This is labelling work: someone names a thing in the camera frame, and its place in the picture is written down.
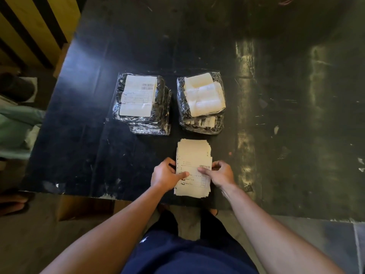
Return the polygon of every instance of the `stack of shipping labels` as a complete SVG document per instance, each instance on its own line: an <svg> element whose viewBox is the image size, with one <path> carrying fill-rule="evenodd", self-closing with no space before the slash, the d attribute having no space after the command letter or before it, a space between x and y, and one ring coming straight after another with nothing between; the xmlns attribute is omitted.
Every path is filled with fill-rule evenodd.
<svg viewBox="0 0 365 274"><path fill-rule="evenodd" d="M210 193L210 177L198 172L198 167L211 170L211 148L206 140L182 139L177 144L176 173L189 172L189 176L178 181L174 193L178 196L207 197Z"/></svg>
<svg viewBox="0 0 365 274"><path fill-rule="evenodd" d="M129 125L135 134L169 135L171 90L161 76L119 75L115 119Z"/></svg>
<svg viewBox="0 0 365 274"><path fill-rule="evenodd" d="M202 134L222 131L226 99L219 72L178 78L177 102L185 129Z"/></svg>

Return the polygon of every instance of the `black table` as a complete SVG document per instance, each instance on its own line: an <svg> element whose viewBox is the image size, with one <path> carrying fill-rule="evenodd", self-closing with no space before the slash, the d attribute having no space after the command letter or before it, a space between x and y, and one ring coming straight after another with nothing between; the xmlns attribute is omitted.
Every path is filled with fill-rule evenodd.
<svg viewBox="0 0 365 274"><path fill-rule="evenodd" d="M134 200L181 138L207 139L213 160L231 164L269 213L365 220L359 1L88 0L21 188ZM211 70L223 77L225 127L217 136L184 131L176 78ZM134 135L112 118L125 72L165 78L170 136ZM201 202L172 192L163 201ZM206 202L229 207L217 189Z"/></svg>

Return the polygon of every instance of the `forearm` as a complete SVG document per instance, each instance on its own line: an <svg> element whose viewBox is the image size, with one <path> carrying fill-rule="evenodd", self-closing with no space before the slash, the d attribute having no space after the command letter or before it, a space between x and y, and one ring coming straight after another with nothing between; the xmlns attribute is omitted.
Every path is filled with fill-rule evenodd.
<svg viewBox="0 0 365 274"><path fill-rule="evenodd" d="M268 273L343 273L326 255L263 211L236 185L223 189Z"/></svg>
<svg viewBox="0 0 365 274"><path fill-rule="evenodd" d="M158 187L150 187L129 206L71 244L42 273L120 272L162 196Z"/></svg>

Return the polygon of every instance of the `striped wall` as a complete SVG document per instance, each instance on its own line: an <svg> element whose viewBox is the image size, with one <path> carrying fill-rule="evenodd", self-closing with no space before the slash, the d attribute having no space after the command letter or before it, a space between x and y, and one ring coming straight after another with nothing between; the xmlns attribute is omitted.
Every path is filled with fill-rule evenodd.
<svg viewBox="0 0 365 274"><path fill-rule="evenodd" d="M86 0L0 0L0 65L53 68Z"/></svg>

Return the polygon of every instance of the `white logo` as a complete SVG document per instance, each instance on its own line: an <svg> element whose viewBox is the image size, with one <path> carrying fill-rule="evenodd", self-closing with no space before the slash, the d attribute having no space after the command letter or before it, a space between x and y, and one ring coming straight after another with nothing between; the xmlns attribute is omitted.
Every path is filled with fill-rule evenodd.
<svg viewBox="0 0 365 274"><path fill-rule="evenodd" d="M148 236L146 236L144 239L142 239L139 243L145 242L147 238L148 238Z"/></svg>

